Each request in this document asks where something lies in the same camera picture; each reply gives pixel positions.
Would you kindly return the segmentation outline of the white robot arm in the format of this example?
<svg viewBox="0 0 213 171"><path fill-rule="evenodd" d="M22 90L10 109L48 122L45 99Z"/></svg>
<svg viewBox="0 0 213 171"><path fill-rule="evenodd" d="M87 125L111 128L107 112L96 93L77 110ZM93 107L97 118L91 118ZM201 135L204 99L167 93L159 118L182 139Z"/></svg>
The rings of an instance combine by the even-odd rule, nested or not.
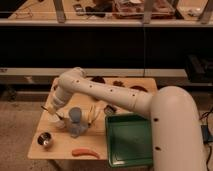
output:
<svg viewBox="0 0 213 171"><path fill-rule="evenodd" d="M82 93L140 114L151 121L154 171L207 171L199 113L192 96L177 86L156 93L90 81L75 67L58 78L48 106L54 115Z"/></svg>

